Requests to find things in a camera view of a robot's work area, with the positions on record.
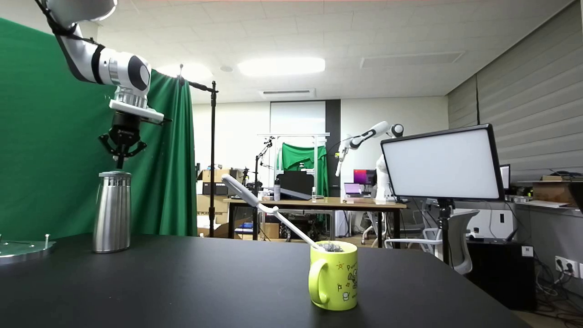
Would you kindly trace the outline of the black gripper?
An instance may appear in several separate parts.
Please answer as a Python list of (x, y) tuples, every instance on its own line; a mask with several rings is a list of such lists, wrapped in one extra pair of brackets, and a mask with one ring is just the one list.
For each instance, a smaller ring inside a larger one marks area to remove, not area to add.
[(146, 147), (140, 138), (140, 118), (122, 111), (113, 113), (109, 131), (100, 135), (98, 140), (115, 158), (133, 156)]

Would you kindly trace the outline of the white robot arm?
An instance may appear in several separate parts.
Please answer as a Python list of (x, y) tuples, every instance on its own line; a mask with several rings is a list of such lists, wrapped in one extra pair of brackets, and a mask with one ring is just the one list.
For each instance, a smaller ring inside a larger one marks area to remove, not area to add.
[(100, 136), (104, 147), (118, 160), (146, 147), (140, 140), (144, 120), (158, 124), (164, 115), (147, 105), (151, 69), (144, 58), (109, 49), (82, 34), (80, 22), (104, 20), (113, 14), (116, 0), (34, 0), (51, 27), (69, 71), (84, 82), (115, 85), (109, 100), (113, 125)]

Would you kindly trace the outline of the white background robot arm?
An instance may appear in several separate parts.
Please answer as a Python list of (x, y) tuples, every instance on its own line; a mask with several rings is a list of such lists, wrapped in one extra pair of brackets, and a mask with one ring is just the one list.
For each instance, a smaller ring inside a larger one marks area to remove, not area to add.
[(390, 173), (386, 169), (386, 160), (381, 149), (371, 149), (371, 146), (379, 144), (382, 136), (401, 138), (404, 135), (402, 124), (388, 124), (381, 120), (362, 133), (355, 133), (344, 136), (337, 146), (337, 166), (335, 175), (341, 176), (344, 173), (344, 162), (351, 162), (359, 156), (364, 156), (368, 164), (375, 164), (375, 197), (377, 204), (395, 202), (397, 197), (390, 186)]

